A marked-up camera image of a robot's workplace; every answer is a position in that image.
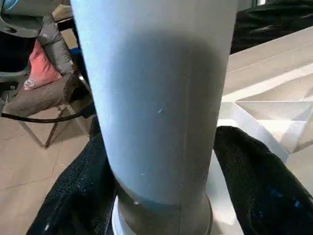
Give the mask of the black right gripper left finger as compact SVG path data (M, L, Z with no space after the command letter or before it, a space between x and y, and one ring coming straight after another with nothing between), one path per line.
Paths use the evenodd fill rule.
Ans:
M60 174L28 235L105 235L115 199L115 183L101 133Z

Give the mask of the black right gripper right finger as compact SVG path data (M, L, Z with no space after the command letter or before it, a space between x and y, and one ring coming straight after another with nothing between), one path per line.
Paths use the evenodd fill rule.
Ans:
M313 233L313 197L264 143L219 126L214 152L245 235Z

